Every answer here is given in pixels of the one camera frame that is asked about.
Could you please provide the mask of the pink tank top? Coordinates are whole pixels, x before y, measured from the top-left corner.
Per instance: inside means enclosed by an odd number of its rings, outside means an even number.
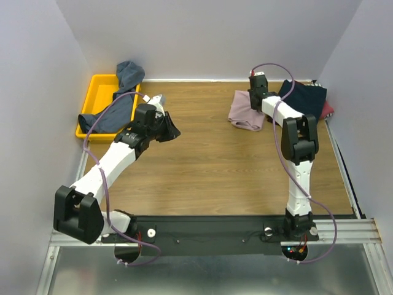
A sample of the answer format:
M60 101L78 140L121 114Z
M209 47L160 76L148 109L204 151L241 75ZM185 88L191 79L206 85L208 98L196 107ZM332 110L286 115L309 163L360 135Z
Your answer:
M264 114L251 108L249 92L235 90L228 121L236 128L258 132L261 131L264 120Z

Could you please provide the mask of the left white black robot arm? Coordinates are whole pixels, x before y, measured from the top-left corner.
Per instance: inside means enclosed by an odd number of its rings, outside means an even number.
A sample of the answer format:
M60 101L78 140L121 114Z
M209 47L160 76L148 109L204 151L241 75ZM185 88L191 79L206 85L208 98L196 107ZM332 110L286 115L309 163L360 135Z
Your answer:
M86 244L116 234L123 242L138 235L136 218L124 211L101 211L102 199L122 172L139 159L151 141L171 141L180 135L158 97L139 104L134 119L118 133L100 160L72 186L55 192L53 228Z

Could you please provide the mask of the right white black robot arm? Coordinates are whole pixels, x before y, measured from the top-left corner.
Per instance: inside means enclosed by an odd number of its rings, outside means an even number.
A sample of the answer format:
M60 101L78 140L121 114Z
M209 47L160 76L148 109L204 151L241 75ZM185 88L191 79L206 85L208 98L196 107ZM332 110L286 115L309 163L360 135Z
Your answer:
M284 168L289 175L289 199L282 232L286 238L296 240L313 227L309 185L319 150L316 119L312 114L296 111L280 96L269 92L263 72L252 73L249 83L251 108L271 117L282 128L279 158L286 161Z

